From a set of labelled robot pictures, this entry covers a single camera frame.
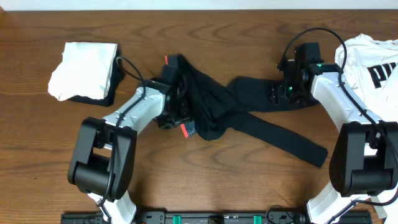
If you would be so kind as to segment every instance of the black cable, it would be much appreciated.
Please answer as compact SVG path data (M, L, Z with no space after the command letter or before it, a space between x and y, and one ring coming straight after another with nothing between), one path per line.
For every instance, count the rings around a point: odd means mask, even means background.
M145 95L146 95L146 88L145 88L144 79L143 79L141 73L139 72L139 70L136 68L136 66L134 66L133 63L131 63L125 57L117 56L116 57L116 64L118 65L118 67L122 71L124 71L127 74L131 75L132 77L136 78L133 74L128 72L126 69L124 69L123 66L121 66L121 64L119 64L119 60L121 60L121 59L125 60L137 72L137 74L139 75L139 80L140 80L141 86L142 86L142 88L144 90L143 90L143 93L141 94L141 96L134 103L132 103L122 113L119 114L119 118L116 121L115 129L114 129L114 133L113 133L112 153L111 153L111 159L110 159L111 161L110 161L110 168L109 168L109 179L108 179L108 183L106 185L105 194L103 195L103 198L101 199L101 201L97 204L97 207L103 206L103 204L105 203L106 199L109 196L109 193L110 193L112 185L113 185L113 181L114 181L114 175L113 175L114 160L115 160L116 151L118 150L118 129L119 129L120 123L123 120L124 116L131 110L131 108L136 106L142 99L145 98Z
M272 210L273 207L279 207L279 208L283 209L283 211L286 213L286 215L287 215L289 218L291 218L291 219L293 220L293 222L294 222L294 218L288 213L288 211L286 210L286 208L283 207L283 206L281 206L281 205L271 205L271 207L269 207L269 208L267 209L267 211L266 211L266 218L268 218L269 210Z
M124 72L127 73L128 75L130 75L131 77L135 78L136 80L141 80L140 77L136 77L135 75L133 75L132 73L130 73L129 71L127 71L126 69L123 68L123 66L121 64L119 64L119 59L123 59L125 60L131 67L133 67L136 71L136 67L129 61L127 60L127 58L123 57L123 56L117 56L116 57L116 65L118 65L118 67Z
M109 214L109 212L107 211L107 209L105 208L104 205L101 205L101 209L102 209L102 212L107 216L108 223L112 223L112 217L111 217L111 215Z
M298 35L296 35L290 42L289 44L286 46L285 52L282 56L282 59L280 60L279 65L281 66L280 68L283 68L284 66L284 61L285 61L285 57L286 57L286 53L288 51L288 49L290 48L290 46L293 44L293 42L295 40L297 40L301 35L310 32L310 31L314 31L314 30L324 30L327 31L331 34L333 34L340 42L341 45L343 46L344 49L344 59L343 59L343 63L341 64L341 71L338 74L338 83L339 83L339 87L341 87L341 89L343 90L344 94L348 97L348 99L355 105L355 107L357 107L357 109L359 110L359 112L361 112L361 114L367 119L369 120L369 122L372 124L373 128L380 133L382 139L386 142L387 147L389 148L389 150L392 151L392 155L394 156L394 160L396 163L396 166L398 167L398 152L395 149L394 145L392 144L391 140L387 137L387 134L384 132L384 130L382 130L382 128L367 114L367 110L363 109L358 102L356 102L354 100L354 98L348 93L347 89L345 88L345 84L342 82L342 75L343 75L343 70L344 67L346 65L346 61L347 61L347 47L344 43L344 40L334 31L327 29L327 28L323 28L323 27L314 27L311 29L307 29L301 33L299 33ZM363 203L366 205L373 205L373 206L386 206L386 205L390 205L393 202L395 202L398 198L398 190L396 191L395 195L388 201L386 202L368 202L365 200L360 200L360 199L356 199L356 200L352 200L350 204L348 204L344 209L342 209L336 216L333 216L331 218L331 220L329 220L328 224L331 224L333 221L335 221L336 218L342 216L344 213L346 213L350 208L356 206L357 203Z

